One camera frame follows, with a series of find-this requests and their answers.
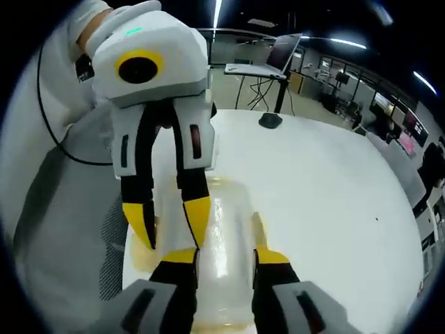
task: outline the laptop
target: laptop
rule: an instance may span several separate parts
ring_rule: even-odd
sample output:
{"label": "laptop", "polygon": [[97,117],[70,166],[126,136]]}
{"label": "laptop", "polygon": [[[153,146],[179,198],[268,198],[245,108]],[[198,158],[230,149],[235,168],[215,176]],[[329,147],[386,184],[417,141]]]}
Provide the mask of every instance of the laptop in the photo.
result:
{"label": "laptop", "polygon": [[264,65],[226,64],[224,74],[247,75],[270,79],[285,80],[284,71],[292,60],[292,56],[300,42],[301,34],[277,37],[269,57]]}

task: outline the clear plastic container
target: clear plastic container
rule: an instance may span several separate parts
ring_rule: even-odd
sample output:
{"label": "clear plastic container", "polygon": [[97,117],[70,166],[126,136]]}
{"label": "clear plastic container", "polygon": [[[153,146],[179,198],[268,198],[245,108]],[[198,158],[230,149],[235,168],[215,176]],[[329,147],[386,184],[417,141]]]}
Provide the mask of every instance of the clear plastic container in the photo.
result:
{"label": "clear plastic container", "polygon": [[[211,213],[198,264],[194,333],[245,332],[251,311],[254,268],[254,210],[247,189],[238,182],[207,180]],[[157,186],[159,255],[194,247],[174,182]]]}

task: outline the monitor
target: monitor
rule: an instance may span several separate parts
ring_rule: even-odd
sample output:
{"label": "monitor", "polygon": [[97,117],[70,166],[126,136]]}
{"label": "monitor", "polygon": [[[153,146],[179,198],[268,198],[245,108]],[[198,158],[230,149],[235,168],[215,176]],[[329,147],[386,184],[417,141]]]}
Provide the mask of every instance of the monitor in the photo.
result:
{"label": "monitor", "polygon": [[373,103],[377,104],[386,116],[392,117],[395,106],[385,96],[380,93],[376,93]]}
{"label": "monitor", "polygon": [[398,142],[402,145],[403,149],[411,155],[414,152],[414,139],[412,139],[408,134],[402,132],[400,137],[398,137]]}
{"label": "monitor", "polygon": [[283,73],[292,59],[301,34],[283,35],[277,37],[267,58],[266,64],[275,67]]}
{"label": "monitor", "polygon": [[394,123],[396,123],[399,127],[401,127],[405,119],[405,113],[397,106],[394,108],[391,118],[394,121]]}
{"label": "monitor", "polygon": [[403,126],[422,148],[428,138],[428,131],[412,111],[406,113]]}

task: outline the gray fabric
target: gray fabric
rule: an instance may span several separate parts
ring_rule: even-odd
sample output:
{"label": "gray fabric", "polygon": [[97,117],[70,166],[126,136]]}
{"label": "gray fabric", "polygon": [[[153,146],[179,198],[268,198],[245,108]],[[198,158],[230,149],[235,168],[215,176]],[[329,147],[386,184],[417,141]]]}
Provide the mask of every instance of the gray fabric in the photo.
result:
{"label": "gray fabric", "polygon": [[[65,147],[80,159],[111,161],[111,132],[108,111],[96,110],[71,128]],[[102,299],[117,293],[127,226],[119,196],[112,166],[79,164],[57,149],[30,188],[15,259],[25,291],[53,331],[87,328],[99,318]]]}
{"label": "gray fabric", "polygon": [[122,199],[116,200],[105,217],[101,236],[106,244],[106,258],[99,273],[99,296],[109,301],[122,291],[125,239],[128,223],[122,211]]}

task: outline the white table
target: white table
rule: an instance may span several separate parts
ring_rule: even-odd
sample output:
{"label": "white table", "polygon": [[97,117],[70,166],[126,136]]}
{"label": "white table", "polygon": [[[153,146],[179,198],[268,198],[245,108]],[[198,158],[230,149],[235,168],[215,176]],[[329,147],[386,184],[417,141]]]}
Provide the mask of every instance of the white table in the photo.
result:
{"label": "white table", "polygon": [[418,166],[397,141],[391,141],[390,144],[387,144],[371,132],[368,132],[366,137],[385,158],[402,185],[411,207],[414,208],[426,194],[423,181],[417,172]]}
{"label": "white table", "polygon": [[[246,185],[269,247],[340,303],[351,325],[388,333],[404,320],[423,277],[419,231],[396,176],[363,136],[287,115],[270,130],[258,125],[260,116],[218,112],[218,156],[207,175]],[[159,134],[152,161],[155,182],[175,174],[171,130]],[[149,278],[133,268],[132,233],[124,288]]]}

